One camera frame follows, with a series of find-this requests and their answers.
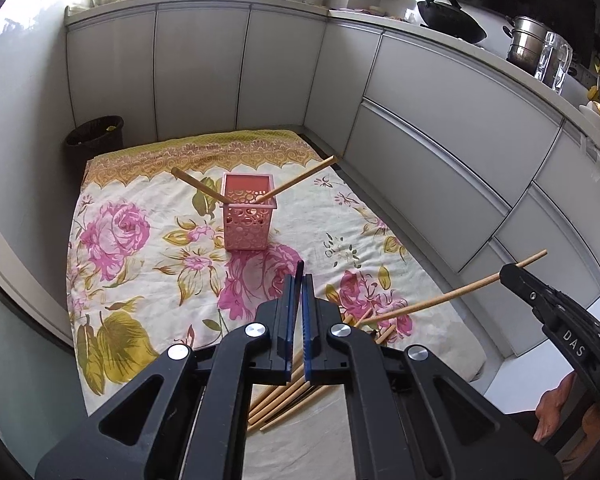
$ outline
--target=mattress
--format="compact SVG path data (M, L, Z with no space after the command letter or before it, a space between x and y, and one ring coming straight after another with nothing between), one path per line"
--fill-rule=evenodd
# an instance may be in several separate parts
M67 262L68 311L89 413L171 344L217 344L250 322L260 303L280 295L300 258L316 296L356 319L369 308L380 314L441 293L331 168L277 196L265 250L231 252L224 250L220 205L170 173L177 166L216 189L225 172L272 174L279 185L319 161L286 130L168 140L90 161ZM466 380L486 360L449 303L381 322L377 330L390 324L397 325L390 346L423 344ZM278 428L248 438L244 478L310 474L353 478L337 388Z

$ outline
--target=pink pen holder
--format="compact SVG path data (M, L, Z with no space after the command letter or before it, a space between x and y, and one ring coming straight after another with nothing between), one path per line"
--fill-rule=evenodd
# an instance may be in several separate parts
M267 247L271 215L278 204L275 197L258 205L253 201L272 189L270 174L225 173L222 176L221 192L232 200L231 204L222 204L227 251L261 251Z

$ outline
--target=chopstick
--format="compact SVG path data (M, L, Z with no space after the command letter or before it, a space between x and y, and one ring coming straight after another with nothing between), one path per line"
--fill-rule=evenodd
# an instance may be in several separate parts
M526 260L522 260L521 262L516 263L516 265L520 268L526 267L529 264L539 260L543 256L546 256L546 249L540 251L538 254L534 254L533 256L528 257ZM384 321L385 319L393 319L394 317L404 316L405 314L413 314L414 312L418 312L420 310L424 310L426 308L430 308L432 306L439 305L440 303L445 303L445 301L453 300L454 298L459 298L460 296L464 296L469 292L473 292L474 290L478 290L484 286L490 285L491 283L497 282L500 279L500 273L496 272L491 276L487 276L477 282L470 283L469 285L461 286L460 288L456 288L456 290L452 290L446 294L442 294L441 296L437 296L435 298L431 298L430 300L421 301L420 303L415 303L411 306L405 306L403 308L398 308L397 310L392 310L391 312L387 312L386 314L381 314L380 316L370 317L365 319L362 322L362 325L367 325L370 323L375 323L378 321Z
M205 186L198 179L193 178L190 174L185 173L180 168L171 168L171 174L175 178L179 178L180 180L186 182L190 186L199 189L205 194L208 194L210 197L215 198L218 202L222 202L224 204L230 204L231 200L225 197L223 194L218 193L215 189L211 189L209 186Z
M343 320L343 323L349 324L351 323L351 321L353 321L353 316L351 314L347 314ZM304 354L302 353L302 349L300 349L298 352L296 352L296 354L294 355L293 358L293 362L292 362L292 370L296 371L296 369L298 368L298 365L302 362L302 358L304 357ZM262 390L258 396L251 402L251 405L249 406L249 418L251 418L252 416L254 416L256 413L258 413L264 406L266 406L267 404L269 404L273 399L275 399L279 394L281 394L288 386L290 386L293 382L295 382L295 380L298 377L296 376L294 378L294 376L291 376L291 382L289 382L288 384L285 384L283 386L267 386L266 388L264 388L264 390Z
M376 339L376 344L382 344L385 339L387 339L395 330L395 325L389 325L389 328L384 331L384 333ZM330 388L334 388L334 386L318 386L315 391L311 392L304 399L298 402L295 406L292 406L291 409L286 410L286 412L281 413L280 415L273 418L267 422L264 426L260 428L260 431L267 431L269 428L279 424L280 422L284 422L290 416L292 416L295 412L298 412L305 405L307 405L312 399L317 399L318 396L325 394Z
M285 189L289 189L291 186L294 186L301 180L309 178L312 174L318 173L318 171L323 170L324 168L330 166L334 162L337 162L338 159L335 155L331 155L329 158L325 158L320 164L311 168L310 170L306 170L304 173L300 173L298 176L292 178L291 180L287 180L282 186L277 187L276 189L272 189L271 191L265 193L257 197L257 199L253 202L254 204L261 204L265 200L268 200L272 196L276 196L278 193L283 192Z
M362 315L354 327L359 327L360 323L372 312L373 307L370 307ZM290 386L285 385L277 387L275 391L273 391L273 393L267 397L267 399L263 400L260 405L250 412L248 418L249 426L247 427L247 431L256 430L285 406L288 406L293 400L297 399L300 395L307 391L308 387L302 389L304 384L309 384L305 382L303 375L304 364L300 365L298 370L296 370L291 376L292 384Z

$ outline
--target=black wok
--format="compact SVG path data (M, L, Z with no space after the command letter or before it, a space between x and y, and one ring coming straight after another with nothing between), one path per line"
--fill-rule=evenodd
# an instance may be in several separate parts
M461 9L457 0L449 1L451 5L436 0L418 2L418 10L427 27L469 43L478 43L487 37L484 29Z

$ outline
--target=white kitchen cabinet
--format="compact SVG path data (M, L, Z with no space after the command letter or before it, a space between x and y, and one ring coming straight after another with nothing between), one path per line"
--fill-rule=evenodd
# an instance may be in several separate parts
M598 263L573 226L535 184L498 229L496 238L516 261L547 249L547 256L533 263L529 271L582 306L589 307L600 295Z
M455 272L509 210L451 154L368 102L360 106L344 159Z
M492 238L464 266L460 271L460 278L466 284L473 283L499 272L503 265L511 263L514 263L514 260L510 254ZM527 270L534 272L536 265L537 263L529 265ZM474 312L478 321L485 326L489 323L494 324L515 355L522 355L546 339L542 333L542 324L531 312L531 307L500 282L491 283L471 294L482 306L481 311Z
M600 263L600 173L596 156L580 151L580 133L563 128L536 182L578 230Z
M249 17L238 128L304 121L326 19L266 9L254 5Z
M342 155L378 49L381 30L329 22L304 126Z
M119 115L125 146L157 140L154 25L154 10L129 9L69 29L67 67L77 124Z
M235 129L249 7L205 5L158 7L154 88L160 140Z
M382 37L365 96L448 149L510 205L540 168L561 120L484 65L410 36Z

